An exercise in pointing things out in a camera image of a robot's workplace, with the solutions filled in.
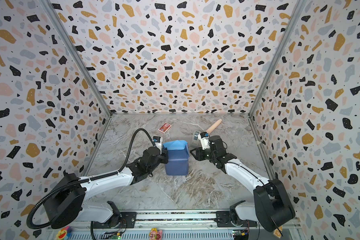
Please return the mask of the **blue wrapping paper sheet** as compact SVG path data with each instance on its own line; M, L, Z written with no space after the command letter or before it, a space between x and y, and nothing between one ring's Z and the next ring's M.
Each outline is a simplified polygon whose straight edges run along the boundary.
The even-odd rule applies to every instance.
M168 163L165 164L168 176L187 176L189 173L190 151L188 143L184 140L176 140L164 143L168 150Z

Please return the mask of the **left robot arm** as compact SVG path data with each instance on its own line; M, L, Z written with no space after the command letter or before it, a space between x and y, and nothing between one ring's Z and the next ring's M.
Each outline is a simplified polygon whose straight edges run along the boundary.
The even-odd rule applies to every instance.
M150 147L143 156L127 164L121 172L78 178L75 174L65 176L53 189L54 193L43 206L50 227L59 229L74 221L95 222L105 227L115 227L122 219L116 204L89 202L89 199L109 190L130 186L153 175L160 164L168 163L168 150Z

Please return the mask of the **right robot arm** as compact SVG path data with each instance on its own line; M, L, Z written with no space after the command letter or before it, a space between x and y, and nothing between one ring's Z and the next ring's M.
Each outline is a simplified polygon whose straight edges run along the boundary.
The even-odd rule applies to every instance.
M210 136L207 132L198 135L201 146L190 151L199 162L208 160L252 192L254 202L240 201L230 206L229 221L242 226L249 221L258 222L266 231L273 232L296 217L293 204L283 183L257 174L235 155L226 151L220 136Z

